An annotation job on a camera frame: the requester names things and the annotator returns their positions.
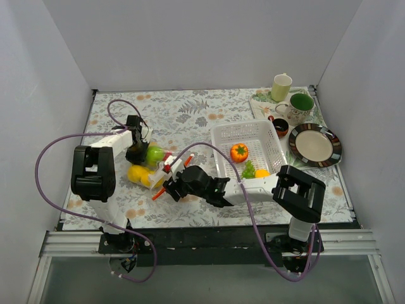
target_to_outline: cable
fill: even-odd
[[[79,213],[72,212],[72,211],[69,211],[69,210],[67,210],[67,209],[64,209],[64,208],[62,208],[62,207],[59,207],[57,204],[53,203],[53,202],[45,195],[45,193],[43,192],[43,190],[42,190],[42,188],[41,188],[41,185],[40,185],[40,183],[39,183],[39,163],[41,162],[41,158],[44,156],[45,152],[46,152],[51,146],[53,146],[54,144],[56,144],[56,143],[58,143],[58,142],[60,142],[60,141],[62,141],[62,140],[64,140],[64,139],[68,139],[68,138],[72,138],[72,137],[108,136],[108,135],[114,135],[114,134],[117,134],[117,133],[119,134],[119,133],[122,133],[122,132],[125,132],[126,130],[128,130],[128,127],[127,127],[126,125],[124,125],[123,123],[119,122],[117,119],[114,118],[114,116],[111,114],[110,109],[109,109],[109,107],[110,107],[113,103],[116,103],[116,102],[119,102],[119,101],[130,105],[130,106],[138,113],[138,115],[141,117],[141,115],[140,115],[138,109],[137,109],[132,103],[130,103],[129,101],[126,101],[126,100],[123,100],[123,99],[114,99],[114,100],[110,101],[110,102],[108,103],[108,105],[107,105],[107,112],[108,112],[108,115],[111,117],[111,119],[112,119],[116,124],[121,125],[122,127],[124,127],[124,129],[123,129],[123,130],[119,130],[119,131],[117,131],[117,132],[78,133],[78,134],[71,134],[71,135],[62,136],[62,137],[60,137],[60,138],[58,138],[58,139],[55,139],[54,141],[50,142],[50,143],[39,153],[38,159],[37,159],[37,161],[36,161],[36,163],[35,163],[35,184],[37,185],[37,189],[38,189],[39,194],[40,194],[40,195],[42,196],[42,198],[43,198],[48,204],[50,204],[53,208],[58,209],[59,211],[65,212],[65,213],[67,213],[67,214],[74,215],[74,216],[76,216],[76,217],[82,217],[82,218],[84,218],[84,219],[89,219],[89,220],[95,220],[95,221],[97,221],[97,222],[100,222],[100,223],[103,223],[103,224],[106,224],[106,225],[110,225],[110,226],[114,227],[115,229],[119,229],[119,230],[125,231],[125,232],[127,232],[127,233],[131,233],[131,234],[135,234],[136,236],[139,236],[140,238],[144,239],[145,241],[148,241],[148,242],[151,244],[151,248],[152,248],[152,250],[153,250],[153,268],[152,268],[151,272],[149,273],[149,275],[147,275],[145,278],[143,278],[143,279],[141,279],[141,280],[138,280],[138,279],[134,279],[133,277],[127,276],[127,275],[125,275],[125,274],[117,274],[116,272],[114,272],[114,273],[117,274],[119,277],[123,277],[123,278],[125,278],[125,279],[128,279],[129,281],[136,282],[136,283],[142,283],[142,282],[147,281],[147,280],[154,274],[154,271],[156,270],[156,266],[157,266],[157,264],[158,264],[158,255],[157,255],[157,253],[156,253],[156,248],[154,247],[152,241],[151,241],[149,238],[147,238],[146,236],[144,236],[144,235],[141,234],[141,233],[135,232],[135,231],[130,230],[130,229],[122,228],[122,227],[120,227],[120,226],[118,226],[118,225],[115,225],[115,224],[113,224],[113,223],[109,223],[109,222],[107,222],[107,221],[105,221],[105,220],[101,220],[101,219],[99,219],[99,218],[97,218],[97,217],[91,217],[91,216],[88,216],[88,215],[79,214]]]
[[[132,282],[139,282],[139,283],[141,283],[141,282],[146,282],[148,279],[150,279],[150,278],[152,277],[152,275],[154,274],[154,271],[156,270],[156,266],[157,266],[157,264],[158,264],[158,256],[157,256],[157,253],[156,253],[156,248],[155,248],[155,246],[153,245],[152,241],[151,241],[148,237],[144,236],[144,235],[141,234],[141,233],[135,232],[135,231],[133,231],[133,230],[126,229],[126,228],[122,228],[122,227],[120,227],[120,226],[118,226],[118,225],[109,223],[109,222],[107,222],[107,221],[105,221],[105,220],[101,220],[101,219],[99,219],[99,218],[97,218],[97,217],[91,217],[91,216],[88,216],[88,215],[82,215],[82,214],[79,214],[79,213],[72,212],[72,211],[69,211],[69,210],[67,210],[67,209],[64,209],[64,208],[62,208],[62,207],[59,207],[57,204],[53,203],[53,202],[45,195],[45,193],[43,192],[43,190],[42,190],[42,188],[41,188],[41,184],[40,184],[40,182],[39,182],[39,164],[40,164],[41,159],[42,159],[42,157],[44,156],[45,152],[46,152],[51,146],[53,146],[54,144],[56,144],[56,143],[58,143],[58,142],[60,142],[60,141],[62,141],[62,140],[64,140],[64,139],[73,138],[73,137],[84,137],[84,136],[109,136],[109,135],[114,135],[114,134],[117,134],[117,133],[119,134],[119,133],[122,133],[122,132],[125,132],[126,130],[128,130],[128,127],[127,127],[126,125],[124,125],[123,123],[119,122],[119,121],[111,114],[111,112],[110,112],[110,108],[109,108],[109,107],[110,107],[113,103],[119,102],[119,101],[130,105],[130,106],[137,112],[137,114],[141,117],[141,115],[140,115],[138,109],[137,109],[132,103],[130,103],[130,102],[126,101],[126,100],[123,100],[123,99],[114,99],[114,100],[110,101],[110,102],[108,103],[108,105],[107,105],[107,112],[108,112],[108,115],[110,116],[110,118],[111,118],[115,123],[117,123],[118,125],[121,125],[124,129],[119,130],[118,132],[70,134],[70,135],[67,135],[67,136],[62,136],[62,137],[57,138],[57,139],[55,139],[54,141],[50,142],[50,143],[39,153],[39,156],[38,156],[37,161],[36,161],[36,163],[35,163],[35,184],[36,184],[36,186],[37,186],[37,189],[38,189],[39,194],[40,194],[40,195],[42,196],[42,198],[43,198],[49,205],[51,205],[53,208],[55,208],[55,209],[57,209],[57,210],[59,210],[59,211],[61,211],[61,212],[65,212],[65,213],[67,213],[67,214],[70,214],[70,215],[74,215],[74,216],[77,216],[77,217],[82,217],[82,218],[84,218],[84,219],[95,220],[96,222],[100,222],[100,223],[103,223],[103,224],[110,225],[111,227],[114,227],[115,229],[119,229],[119,230],[121,230],[121,231],[134,234],[134,235],[139,236],[140,238],[142,238],[142,239],[148,241],[148,242],[151,244],[151,248],[152,248],[152,250],[153,250],[153,255],[154,255],[153,268],[152,268],[151,272],[149,273],[149,275],[147,275],[145,278],[143,278],[143,279],[141,279],[141,280],[138,280],[138,279],[134,279],[133,277],[127,276],[127,275],[125,275],[125,274],[118,274],[117,272],[113,271],[113,273],[114,273],[114,274],[117,274],[119,277],[123,277],[123,278],[128,279],[129,281],[132,281]],[[267,252],[267,250],[266,250],[266,247],[265,247],[265,245],[264,245],[264,243],[263,243],[263,240],[261,239],[261,236],[260,236],[258,227],[257,227],[257,225],[256,225],[256,221],[255,221],[255,219],[254,219],[253,209],[252,209],[252,206],[251,206],[251,204],[250,204],[250,202],[249,202],[249,197],[248,197],[248,195],[247,195],[246,189],[245,189],[243,183],[241,183],[240,175],[239,175],[239,173],[238,173],[238,171],[237,171],[235,165],[230,161],[230,159],[229,159],[224,153],[222,153],[217,147],[213,146],[212,144],[208,144],[208,143],[206,143],[206,142],[197,142],[197,143],[195,143],[195,144],[191,144],[190,146],[186,147],[186,148],[176,157],[176,159],[170,164],[170,166],[172,166],[186,151],[188,151],[189,149],[191,149],[192,147],[197,146],[197,145],[205,145],[205,146],[211,147],[212,149],[214,149],[215,151],[217,151],[219,154],[221,154],[222,157],[224,157],[224,159],[226,159],[226,160],[229,162],[229,164],[232,166],[233,170],[235,171],[237,180],[238,180],[238,182],[240,182],[240,188],[242,189],[242,192],[244,193],[244,197],[245,197],[246,203],[247,203],[247,208],[248,208],[248,210],[249,210],[249,215],[250,215],[251,220],[252,220],[252,226],[253,226],[254,232],[255,232],[256,237],[257,237],[257,239],[258,239],[258,241],[259,241],[259,245],[260,245],[260,247],[261,247],[263,253],[265,254],[266,259],[267,259],[268,262],[270,263],[270,265],[277,271],[278,274],[280,274],[284,279],[286,279],[286,280],[288,280],[288,281],[291,281],[291,282],[298,282],[298,281],[304,279],[304,277],[308,274],[308,271],[311,270],[311,269],[313,269],[313,267],[315,267],[315,265],[318,263],[318,260],[319,260],[319,257],[320,257],[320,251],[321,251],[322,240],[321,240],[321,235],[320,235],[318,226],[315,224],[314,227],[312,228],[311,241],[310,241],[310,245],[309,245],[310,248],[313,248],[313,243],[314,243],[314,240],[315,240],[315,229],[317,229],[317,230],[318,230],[318,235],[319,235],[320,243],[319,243],[319,245],[318,245],[318,254],[317,254],[317,256],[316,256],[316,259],[315,259],[314,264],[311,265],[311,267],[309,268],[309,266],[310,266],[310,258],[309,258],[309,259],[307,260],[307,263],[306,263],[304,272],[302,272],[301,276],[299,276],[299,277],[289,277],[288,274],[286,274],[285,272],[281,271],[281,270],[275,265],[275,263],[274,263],[273,260],[271,259],[270,255],[268,254],[268,252]]]
[[[299,281],[301,281],[302,279],[304,279],[304,278],[306,277],[306,275],[308,274],[308,271],[309,271],[309,265],[310,265],[310,263],[311,263],[311,262],[310,262],[310,261],[311,261],[310,258],[307,259],[307,262],[306,262],[306,265],[305,265],[305,269],[304,269],[304,271],[302,272],[302,274],[301,274],[300,276],[297,276],[297,277],[290,277],[290,276],[288,275],[288,273],[286,273],[286,272],[280,270],[280,269],[275,265],[275,263],[273,262],[273,260],[271,259],[270,255],[269,255],[268,252],[267,252],[266,246],[265,246],[263,240],[261,239],[259,229],[258,229],[258,227],[257,227],[257,225],[256,225],[256,221],[255,221],[255,219],[254,219],[254,212],[253,212],[253,209],[252,209],[252,205],[251,205],[250,202],[249,202],[249,197],[248,197],[248,195],[247,195],[245,186],[243,185],[243,183],[241,183],[242,181],[241,181],[241,179],[240,179],[240,175],[239,175],[239,173],[238,173],[238,170],[236,169],[236,167],[235,167],[235,165],[232,163],[232,161],[231,161],[221,150],[219,150],[217,147],[213,146],[212,144],[208,144],[207,142],[196,142],[196,143],[191,144],[190,146],[186,147],[182,152],[180,152],[180,154],[176,157],[175,160],[173,160],[173,162],[170,164],[170,166],[172,166],[186,151],[188,151],[189,149],[191,149],[192,147],[197,146],[197,145],[209,146],[210,148],[214,149],[214,150],[217,151],[219,154],[221,154],[222,157],[224,157],[224,159],[226,159],[226,160],[229,162],[229,164],[232,166],[233,170],[235,171],[236,178],[237,178],[238,182],[240,183],[240,188],[242,189],[243,195],[244,195],[244,197],[245,197],[245,199],[246,199],[247,209],[249,210],[249,215],[250,215],[251,220],[252,220],[252,226],[253,226],[254,233],[256,234],[256,237],[257,237],[257,239],[258,239],[258,241],[259,241],[259,245],[260,245],[260,247],[261,247],[263,253],[265,254],[265,257],[266,257],[267,261],[270,263],[270,265],[277,271],[278,274],[280,274],[284,279],[286,279],[286,280],[288,280],[288,281],[290,281],[290,282],[299,282]],[[312,227],[311,241],[310,241],[310,244],[309,244],[309,247],[310,247],[310,248],[313,248],[313,245],[314,245],[315,229],[318,229],[318,227],[317,227],[316,225],[314,225],[314,226]],[[318,254],[317,254],[317,256],[316,256],[316,260],[315,260],[314,264],[312,265],[311,269],[313,269],[313,267],[318,263],[318,259],[319,259],[320,252],[321,252],[321,244],[322,244],[322,243],[321,243],[321,236],[320,236],[319,230],[318,230],[318,234],[319,234],[319,238],[320,238],[320,243],[319,243],[319,246],[318,246]]]

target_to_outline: ceramic mug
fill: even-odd
[[[289,103],[279,103],[276,105],[276,112],[284,117],[289,125],[302,124],[314,106],[314,101],[307,94],[294,94]]]
[[[271,87],[270,96],[272,100],[276,102],[283,101],[291,88],[292,79],[286,73],[276,75],[273,80],[273,86]]]

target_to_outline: table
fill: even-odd
[[[96,94],[86,132],[107,132],[115,126],[107,114],[107,104],[112,99],[125,99],[133,103],[144,120],[154,130],[152,142],[162,148],[181,151],[199,142],[211,142],[210,129],[219,122],[253,118],[250,97],[261,89],[154,91],[154,92],[98,92]],[[125,103],[111,107],[114,116],[122,122],[134,111]],[[83,144],[90,144],[101,137],[87,137]],[[205,146],[192,149],[195,157],[191,165],[199,165],[208,174],[216,175],[213,152]],[[174,228],[251,225],[246,205],[216,208],[200,198],[188,196],[175,202],[168,194],[152,201],[157,190],[148,190],[127,179],[130,166],[122,153],[116,158],[116,200],[134,228]],[[307,173],[327,184],[321,222],[352,222],[352,208],[338,169],[312,168]],[[66,207],[81,214],[96,216],[86,202],[68,193]],[[288,224],[290,215],[276,203],[254,203],[258,224]],[[71,215],[61,219],[63,230],[94,230],[99,223]]]

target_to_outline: red object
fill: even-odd
[[[163,193],[165,193],[166,189],[164,187],[162,187],[162,189],[159,190],[158,193],[156,193],[153,197],[152,200],[154,201],[156,198],[158,198],[159,196],[161,196]]]
[[[192,156],[190,155],[189,158],[184,162],[184,166],[187,167],[188,164],[191,162]]]
[[[165,157],[163,157],[162,160],[163,160],[163,161],[167,160],[169,156],[171,156],[171,152],[170,152],[170,151],[167,151],[166,154],[165,154]]]
[[[169,173],[170,172],[170,165],[165,165],[164,167],[163,167],[163,171],[165,171],[166,173]]]

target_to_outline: plate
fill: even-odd
[[[312,167],[329,167],[342,160],[342,144],[328,128],[316,123],[303,123],[289,136],[291,152]]]

